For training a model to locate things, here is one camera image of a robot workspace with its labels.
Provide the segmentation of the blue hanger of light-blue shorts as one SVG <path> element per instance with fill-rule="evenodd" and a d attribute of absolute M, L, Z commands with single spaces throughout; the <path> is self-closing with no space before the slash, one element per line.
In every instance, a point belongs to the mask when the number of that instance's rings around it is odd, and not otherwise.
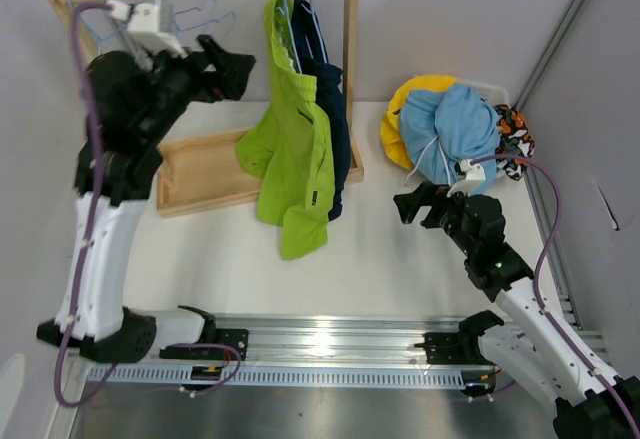
<path fill-rule="evenodd" d="M 219 13 L 217 0 L 202 0 L 195 6 L 182 9 L 177 9 L 171 0 L 161 1 L 169 7 L 170 27 L 176 36 L 190 32 L 207 34 L 214 26 L 225 26 L 223 39 L 226 40 L 237 23 L 234 11 Z"/>

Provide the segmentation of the yellow shorts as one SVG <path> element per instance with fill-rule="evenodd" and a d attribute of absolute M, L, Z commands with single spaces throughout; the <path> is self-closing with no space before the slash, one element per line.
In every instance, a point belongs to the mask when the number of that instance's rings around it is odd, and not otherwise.
<path fill-rule="evenodd" d="M 399 131 L 399 118 L 409 93 L 413 90 L 446 92 L 457 79 L 448 75 L 419 75 L 402 84 L 387 105 L 380 123 L 380 139 L 386 156 L 396 165 L 409 170 L 413 164 Z"/>

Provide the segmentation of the navy blue shorts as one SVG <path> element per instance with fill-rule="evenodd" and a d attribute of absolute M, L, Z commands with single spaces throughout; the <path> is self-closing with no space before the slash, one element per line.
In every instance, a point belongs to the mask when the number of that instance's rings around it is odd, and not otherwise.
<path fill-rule="evenodd" d="M 316 103 L 329 119 L 334 164 L 334 197 L 330 221 L 343 210 L 342 193 L 351 165 L 351 145 L 346 101 L 341 91 L 342 70 L 324 63 L 307 0 L 293 0 L 291 25 L 302 72 L 316 78 Z"/>

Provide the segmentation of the light blue shorts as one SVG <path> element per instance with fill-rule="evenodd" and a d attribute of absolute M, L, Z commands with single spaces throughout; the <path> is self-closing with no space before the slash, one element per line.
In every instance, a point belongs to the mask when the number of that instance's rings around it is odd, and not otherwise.
<path fill-rule="evenodd" d="M 444 92 L 414 89 L 400 110 L 399 132 L 416 173 L 436 185 L 458 181 L 456 165 L 486 157 L 481 164 L 485 181 L 474 192 L 488 191 L 497 174 L 493 155 L 500 145 L 498 115 L 478 92 L 454 84 Z"/>

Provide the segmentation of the lime green shorts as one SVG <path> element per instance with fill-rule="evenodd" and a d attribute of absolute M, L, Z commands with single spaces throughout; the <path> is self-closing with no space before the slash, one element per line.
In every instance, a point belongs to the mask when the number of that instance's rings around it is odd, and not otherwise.
<path fill-rule="evenodd" d="M 263 11 L 269 105 L 235 153 L 241 168 L 261 180 L 257 218 L 281 228 L 281 258 L 295 260 L 327 242 L 334 164 L 329 119 L 316 103 L 316 78 L 295 72 L 283 44 L 281 5 L 267 0 Z"/>

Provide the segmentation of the orange camouflage shorts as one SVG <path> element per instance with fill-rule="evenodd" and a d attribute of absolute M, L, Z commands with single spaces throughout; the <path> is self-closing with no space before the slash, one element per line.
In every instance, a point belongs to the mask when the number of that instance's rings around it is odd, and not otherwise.
<path fill-rule="evenodd" d="M 510 155 L 510 158 L 496 160 L 497 172 L 511 180 L 519 181 L 524 178 L 528 169 L 528 163 L 522 161 L 522 158 L 532 158 L 535 141 L 521 112 L 507 104 L 496 105 L 494 110 L 498 115 L 497 129 L 500 136 L 496 153 Z"/>

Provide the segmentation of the blue hanger of camouflage shorts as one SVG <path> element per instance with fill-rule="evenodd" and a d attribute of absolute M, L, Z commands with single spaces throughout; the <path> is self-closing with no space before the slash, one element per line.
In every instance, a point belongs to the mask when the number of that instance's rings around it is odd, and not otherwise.
<path fill-rule="evenodd" d="M 90 38 L 95 56 L 117 49 L 135 52 L 135 46 L 125 34 L 125 25 L 104 11 L 85 12 L 80 18 L 80 25 Z"/>

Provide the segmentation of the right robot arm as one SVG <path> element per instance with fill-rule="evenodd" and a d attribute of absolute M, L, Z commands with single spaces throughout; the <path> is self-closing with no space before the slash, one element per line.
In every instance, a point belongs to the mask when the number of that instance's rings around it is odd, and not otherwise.
<path fill-rule="evenodd" d="M 638 437 L 638 378 L 618 374 L 550 307 L 533 270 L 505 239 L 499 200 L 425 181 L 393 201 L 405 224 L 427 208 L 422 227 L 453 241 L 472 284 L 504 314 L 486 310 L 460 322 L 456 348 L 464 360 L 503 369 L 551 414 L 559 438 Z"/>

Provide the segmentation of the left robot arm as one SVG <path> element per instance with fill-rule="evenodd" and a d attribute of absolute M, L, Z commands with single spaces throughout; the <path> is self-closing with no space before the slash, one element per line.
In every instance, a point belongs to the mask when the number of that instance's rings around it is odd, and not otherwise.
<path fill-rule="evenodd" d="M 124 51 L 86 67 L 97 115 L 86 120 L 77 157 L 74 264 L 58 313 L 37 326 L 38 340 L 100 364 L 133 364 L 151 352 L 218 356 L 214 314 L 193 306 L 140 312 L 123 301 L 134 235 L 163 163 L 161 140 L 191 103 L 240 100 L 256 63 L 210 35 L 197 41 L 199 49 L 183 55 L 150 54 L 148 69 Z"/>

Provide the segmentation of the wooden clothes rack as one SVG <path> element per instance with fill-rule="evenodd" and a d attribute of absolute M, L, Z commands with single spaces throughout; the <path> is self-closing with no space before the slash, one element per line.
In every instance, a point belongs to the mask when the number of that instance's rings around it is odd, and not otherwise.
<path fill-rule="evenodd" d="M 90 0 L 48 0 L 60 21 L 70 26 L 71 5 Z M 347 122 L 353 118 L 356 78 L 358 0 L 344 0 L 343 93 Z M 260 180 L 245 173 L 235 145 L 246 132 L 196 136 L 161 146 L 164 163 L 157 173 L 157 211 L 163 217 L 254 202 Z"/>

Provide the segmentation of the white plastic basket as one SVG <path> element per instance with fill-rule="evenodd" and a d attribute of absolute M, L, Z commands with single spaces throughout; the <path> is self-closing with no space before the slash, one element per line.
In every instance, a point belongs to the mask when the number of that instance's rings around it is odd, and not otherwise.
<path fill-rule="evenodd" d="M 500 86 L 463 78 L 458 78 L 457 82 L 461 85 L 475 89 L 478 92 L 480 98 L 491 106 L 510 104 L 507 91 Z"/>

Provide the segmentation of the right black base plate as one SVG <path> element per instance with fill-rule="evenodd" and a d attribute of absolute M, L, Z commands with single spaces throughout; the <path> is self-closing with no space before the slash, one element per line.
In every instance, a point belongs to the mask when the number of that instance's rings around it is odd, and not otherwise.
<path fill-rule="evenodd" d="M 496 326 L 505 322 L 495 313 L 485 310 L 478 312 L 458 323 L 456 332 L 427 332 L 422 341 L 413 345 L 426 355 L 431 365 L 482 365 L 488 361 L 480 352 L 479 339 Z"/>

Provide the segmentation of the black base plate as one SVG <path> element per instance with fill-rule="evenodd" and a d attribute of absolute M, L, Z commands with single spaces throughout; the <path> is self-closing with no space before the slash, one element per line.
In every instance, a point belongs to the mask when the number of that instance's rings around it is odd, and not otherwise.
<path fill-rule="evenodd" d="M 195 344 L 184 347 L 176 345 L 161 349 L 161 359 L 189 361 L 225 361 L 235 362 L 246 358 L 249 345 L 249 330 L 241 328 L 220 328 L 212 338 L 201 337 Z"/>
<path fill-rule="evenodd" d="M 413 345 L 426 355 L 431 365 L 482 365 L 488 361 L 480 352 L 479 339 L 496 326 L 505 322 L 495 313 L 485 310 L 478 312 L 458 323 L 456 332 L 427 332 L 422 341 Z"/>

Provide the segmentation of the aluminium mounting rail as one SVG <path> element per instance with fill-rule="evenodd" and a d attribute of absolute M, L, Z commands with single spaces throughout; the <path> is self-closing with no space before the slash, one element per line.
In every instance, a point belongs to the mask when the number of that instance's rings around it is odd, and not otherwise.
<path fill-rule="evenodd" d="M 256 367 L 406 369 L 427 366 L 415 345 L 426 333 L 453 333 L 459 317 L 331 317 L 220 314 L 221 343 Z"/>

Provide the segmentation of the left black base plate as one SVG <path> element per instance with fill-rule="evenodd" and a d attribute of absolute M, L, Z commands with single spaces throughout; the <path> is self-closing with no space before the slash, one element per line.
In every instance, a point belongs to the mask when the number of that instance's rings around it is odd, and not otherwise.
<path fill-rule="evenodd" d="M 161 359 L 189 361 L 225 361 L 235 362 L 246 358 L 249 345 L 249 330 L 241 328 L 220 328 L 212 338 L 201 337 L 195 344 L 184 347 L 176 345 L 161 349 Z"/>

